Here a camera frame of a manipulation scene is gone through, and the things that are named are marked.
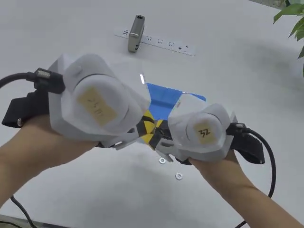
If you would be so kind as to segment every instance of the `cable connector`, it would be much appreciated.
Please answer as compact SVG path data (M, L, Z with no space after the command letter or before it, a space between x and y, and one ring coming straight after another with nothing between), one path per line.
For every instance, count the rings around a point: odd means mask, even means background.
M244 123L231 123L226 130L227 135L239 135L245 134L250 131L250 128L247 128Z
M34 73L28 72L28 81L34 83L35 89L47 90L50 93L61 94L66 86L61 74L38 68Z

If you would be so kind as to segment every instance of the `white plastic housing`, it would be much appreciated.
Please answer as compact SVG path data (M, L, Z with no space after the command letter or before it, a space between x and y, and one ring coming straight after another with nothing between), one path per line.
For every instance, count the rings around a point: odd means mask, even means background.
M60 95L49 93L54 130L68 138L102 141L106 146L110 146L107 142L115 144L116 138L132 142L138 137L121 137L139 123L151 102L136 65L110 67L98 55L74 60L62 55L49 70L63 74L66 86Z
M235 115L229 117L222 105L208 105L191 94L182 94L168 118L176 150L161 143L157 150L182 161L188 157L209 162L223 159L233 139L226 135L232 120L236 122Z

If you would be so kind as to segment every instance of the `plant leaf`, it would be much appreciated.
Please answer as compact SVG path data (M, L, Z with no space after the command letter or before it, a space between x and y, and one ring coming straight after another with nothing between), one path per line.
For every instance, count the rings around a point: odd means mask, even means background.
M298 15L302 13L302 10L304 9L304 4L301 3L295 3L288 7L285 7L282 9L278 14L274 16L274 23L279 20L279 18L283 15Z
M295 33L295 38L296 41L299 41L300 39L304 38L304 28L297 30L297 32Z
M304 25L304 18L301 18L296 25L294 26L293 30L291 31L289 37L291 37L302 25Z
M304 46L303 46L303 48L302 48L302 50L301 50L301 53L300 53L298 59L299 59L299 58L302 58L302 57L304 57Z

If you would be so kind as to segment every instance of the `white table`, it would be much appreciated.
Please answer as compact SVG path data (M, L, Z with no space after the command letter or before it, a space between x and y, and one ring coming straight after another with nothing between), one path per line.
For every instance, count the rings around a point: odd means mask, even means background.
M301 43L287 39L296 19L272 25L276 13L245 0L10 0L0 8L0 73L47 68L62 53L139 59L148 82L220 102L261 133L277 161L274 199L304 223L304 83L296 60ZM197 55L148 45L130 55L127 40L115 37L114 30L130 27L136 14L146 17L147 33L194 44ZM1 89L1 116L12 98L32 90L26 82ZM16 132L0 131L2 144ZM242 220L193 167L161 165L158 158L140 144L122 151L93 149L42 173L16 198L34 220L71 228L219 228ZM267 155L262 166L240 161L268 192ZM23 218L9 201L0 214Z

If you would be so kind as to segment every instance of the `green plant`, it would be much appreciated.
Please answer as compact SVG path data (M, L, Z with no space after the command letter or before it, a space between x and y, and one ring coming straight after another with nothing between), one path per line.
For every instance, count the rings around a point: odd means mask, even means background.
M301 3L295 3L292 5L289 5L288 7L285 7L282 9L278 14L274 16L274 23L280 19L283 15L296 15L300 16L301 19L296 23L293 30L291 31L289 37L291 37L294 34L294 37L297 41L304 38L304 4ZM302 50L300 52L300 55L298 58L304 57L304 46L302 47Z

